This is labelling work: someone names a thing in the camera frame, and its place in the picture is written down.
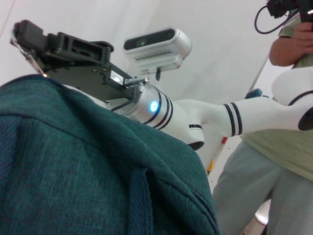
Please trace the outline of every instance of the camera lens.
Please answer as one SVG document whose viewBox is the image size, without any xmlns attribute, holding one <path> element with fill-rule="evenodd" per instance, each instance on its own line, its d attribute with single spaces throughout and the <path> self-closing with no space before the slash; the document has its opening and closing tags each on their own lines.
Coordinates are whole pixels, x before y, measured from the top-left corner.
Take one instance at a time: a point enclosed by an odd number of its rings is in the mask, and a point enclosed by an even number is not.
<svg viewBox="0 0 313 235">
<path fill-rule="evenodd" d="M 136 47 L 143 47 L 147 44 L 147 39 L 146 38 L 139 38 L 135 44 L 136 44 Z"/>
</svg>

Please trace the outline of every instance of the white camera housing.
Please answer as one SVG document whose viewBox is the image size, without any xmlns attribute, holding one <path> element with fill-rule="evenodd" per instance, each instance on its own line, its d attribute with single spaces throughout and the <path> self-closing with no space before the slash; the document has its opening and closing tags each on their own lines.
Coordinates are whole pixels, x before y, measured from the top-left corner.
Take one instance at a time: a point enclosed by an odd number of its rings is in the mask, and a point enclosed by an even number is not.
<svg viewBox="0 0 313 235">
<path fill-rule="evenodd" d="M 137 35 L 124 43 L 125 55 L 141 73 L 177 69 L 191 48 L 190 39 L 175 27 Z"/>
</svg>

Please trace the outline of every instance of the cable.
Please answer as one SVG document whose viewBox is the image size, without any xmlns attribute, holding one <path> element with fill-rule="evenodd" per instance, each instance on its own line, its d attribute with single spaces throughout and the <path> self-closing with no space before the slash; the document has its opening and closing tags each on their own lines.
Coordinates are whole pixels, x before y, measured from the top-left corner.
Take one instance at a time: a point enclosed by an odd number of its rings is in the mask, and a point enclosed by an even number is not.
<svg viewBox="0 0 313 235">
<path fill-rule="evenodd" d="M 256 30 L 258 33 L 260 33 L 260 34 L 269 34 L 269 33 L 272 33 L 272 32 L 274 32 L 274 31 L 278 30 L 281 26 L 283 26 L 285 23 L 287 23 L 295 14 L 298 13 L 298 11 L 289 13 L 287 19 L 286 19 L 284 22 L 282 22 L 280 25 L 278 25 L 276 28 L 274 28 L 274 29 L 272 29 L 271 31 L 268 31 L 268 32 L 262 32 L 262 31 L 260 31 L 260 30 L 258 29 L 257 20 L 258 20 L 259 14 L 260 14 L 261 11 L 262 11 L 263 9 L 265 9 L 265 8 L 267 8 L 267 6 L 263 6 L 263 7 L 258 11 L 258 13 L 256 14 L 256 17 L 255 17 L 255 20 L 254 20 L 254 28 L 255 28 L 255 30 Z"/>
</svg>

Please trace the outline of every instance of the teal jacket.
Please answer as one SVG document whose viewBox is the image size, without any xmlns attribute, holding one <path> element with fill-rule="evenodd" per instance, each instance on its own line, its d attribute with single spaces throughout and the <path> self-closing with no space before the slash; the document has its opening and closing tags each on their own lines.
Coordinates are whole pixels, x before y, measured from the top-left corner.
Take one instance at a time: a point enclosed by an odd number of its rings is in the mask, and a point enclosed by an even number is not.
<svg viewBox="0 0 313 235">
<path fill-rule="evenodd" d="M 51 79 L 0 88 L 0 234 L 219 234 L 181 141 Z"/>
</svg>

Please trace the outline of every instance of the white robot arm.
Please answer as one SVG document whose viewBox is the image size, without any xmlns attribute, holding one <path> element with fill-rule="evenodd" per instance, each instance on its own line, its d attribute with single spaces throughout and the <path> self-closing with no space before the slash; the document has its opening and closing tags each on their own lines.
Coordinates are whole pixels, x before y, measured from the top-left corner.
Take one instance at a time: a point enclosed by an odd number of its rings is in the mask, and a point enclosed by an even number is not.
<svg viewBox="0 0 313 235">
<path fill-rule="evenodd" d="M 173 102 L 158 87 L 160 72 L 177 69 L 191 51 L 179 29 L 168 27 L 126 40 L 124 52 L 136 68 L 131 77 L 110 62 L 113 46 L 58 33 L 44 36 L 29 21 L 16 23 L 11 43 L 34 69 L 78 88 L 98 105 L 161 130 L 195 150 L 204 144 L 202 126 L 225 137 L 265 129 L 313 129 L 313 72 L 294 69 L 272 86 L 276 101 L 265 97 L 224 105 L 195 100 Z"/>
<path fill-rule="evenodd" d="M 202 133 L 204 124 L 213 125 L 225 137 L 266 129 L 311 130 L 312 74 L 311 68 L 294 69 L 281 74 L 272 86 L 277 102 L 266 97 L 224 105 L 196 100 L 173 102 L 161 92 L 159 92 L 161 99 L 158 99 L 158 91 L 152 87 L 156 95 L 145 102 L 140 100 L 138 102 L 140 111 L 130 113 L 128 116 L 158 128 L 195 148 L 200 148 L 204 144 Z M 150 107 L 154 103 L 158 107 L 155 112 Z"/>
</svg>

